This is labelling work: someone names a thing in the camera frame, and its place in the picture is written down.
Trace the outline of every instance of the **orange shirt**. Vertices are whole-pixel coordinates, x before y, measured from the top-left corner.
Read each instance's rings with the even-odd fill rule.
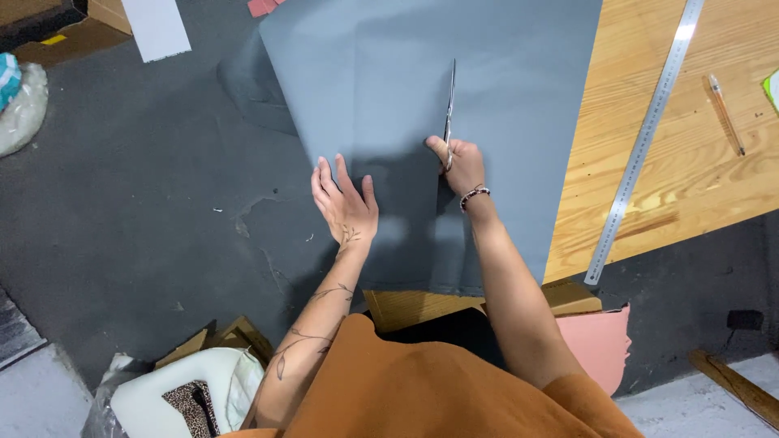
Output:
[[[590,377],[538,390],[451,344],[398,344],[350,315],[284,431],[226,438],[641,436]]]

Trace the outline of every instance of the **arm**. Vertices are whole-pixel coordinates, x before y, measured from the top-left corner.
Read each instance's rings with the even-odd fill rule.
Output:
[[[336,261],[268,364],[254,399],[255,427],[285,429],[289,425],[349,313],[354,286],[376,233],[379,209],[371,177],[362,180],[363,202],[340,154],[336,170],[343,192],[333,182],[330,164],[322,157],[311,177],[314,203],[340,243]]]
[[[427,144],[445,162],[446,144],[435,136]],[[484,186],[484,165],[476,145],[461,140],[449,144],[454,155],[446,178],[452,190],[463,196]],[[540,389],[558,377],[585,373],[562,339],[549,304],[492,199],[476,195],[466,208],[479,253],[487,314],[511,373]]]

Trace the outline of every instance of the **scissors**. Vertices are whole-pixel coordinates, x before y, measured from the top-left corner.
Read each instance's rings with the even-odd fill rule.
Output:
[[[452,135],[452,105],[454,104],[454,73],[457,70],[457,60],[452,64],[452,83],[449,85],[449,107],[446,109],[446,125],[443,131],[443,141],[446,142],[446,152],[449,156],[446,158],[446,171],[452,170],[452,148],[449,147],[449,136]]]

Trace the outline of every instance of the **pen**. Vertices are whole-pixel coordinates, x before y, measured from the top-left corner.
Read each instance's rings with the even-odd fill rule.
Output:
[[[725,124],[728,125],[728,130],[730,130],[731,136],[733,136],[733,139],[735,140],[735,146],[737,148],[736,153],[739,156],[746,155],[746,152],[744,151],[744,143],[742,143],[741,138],[738,136],[738,133],[735,131],[735,125],[733,125],[733,119],[731,118],[730,114],[728,114],[728,109],[725,107],[725,99],[722,97],[722,90],[720,89],[720,83],[717,82],[717,78],[714,77],[713,73],[709,75],[709,85],[711,85],[711,92],[714,93],[714,98],[717,101],[717,105],[719,105],[720,111],[722,111],[722,116],[725,119]]]

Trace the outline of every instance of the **gray paper sheet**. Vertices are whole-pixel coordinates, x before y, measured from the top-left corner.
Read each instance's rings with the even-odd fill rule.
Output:
[[[486,186],[542,281],[600,0],[290,0],[260,34],[308,156],[370,174],[381,210],[363,288],[480,295],[467,218],[423,146],[479,145]]]

